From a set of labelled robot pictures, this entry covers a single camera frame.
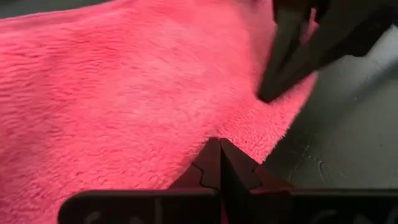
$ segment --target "plush texture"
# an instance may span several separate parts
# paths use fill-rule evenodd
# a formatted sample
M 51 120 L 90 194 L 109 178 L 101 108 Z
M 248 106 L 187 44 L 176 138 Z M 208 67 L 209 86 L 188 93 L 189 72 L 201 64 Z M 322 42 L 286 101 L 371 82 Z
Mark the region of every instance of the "plush texture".
M 86 189 L 161 189 L 210 136 L 258 162 L 315 77 L 256 99 L 271 0 L 118 0 L 0 20 L 0 222 Z

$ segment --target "pink towel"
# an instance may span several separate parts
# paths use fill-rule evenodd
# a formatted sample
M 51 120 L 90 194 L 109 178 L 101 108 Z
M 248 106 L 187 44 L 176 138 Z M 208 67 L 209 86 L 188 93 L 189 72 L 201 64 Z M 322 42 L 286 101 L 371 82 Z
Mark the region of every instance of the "pink towel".
M 258 162 L 314 76 L 255 96 L 271 0 L 117 0 L 0 20 L 0 223 L 55 223 L 72 193 L 160 189 L 210 136 Z

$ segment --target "pink fleece fabric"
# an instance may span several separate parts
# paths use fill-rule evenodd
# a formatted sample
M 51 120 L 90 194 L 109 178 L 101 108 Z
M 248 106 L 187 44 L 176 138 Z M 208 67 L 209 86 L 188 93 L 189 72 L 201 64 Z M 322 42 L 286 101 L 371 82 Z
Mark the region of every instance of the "pink fleece fabric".
M 315 77 L 256 99 L 271 0 L 118 0 L 0 20 L 0 222 L 55 223 L 71 194 L 161 189 L 210 136 L 258 162 Z

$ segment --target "microfiber cloth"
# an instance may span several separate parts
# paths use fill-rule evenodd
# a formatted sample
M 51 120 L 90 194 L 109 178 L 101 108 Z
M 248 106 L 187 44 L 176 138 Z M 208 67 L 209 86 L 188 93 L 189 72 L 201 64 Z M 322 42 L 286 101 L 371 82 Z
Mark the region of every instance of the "microfiber cloth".
M 0 223 L 55 223 L 71 194 L 164 189 L 210 136 L 263 161 L 315 76 L 256 88 L 271 0 L 117 0 L 0 20 Z

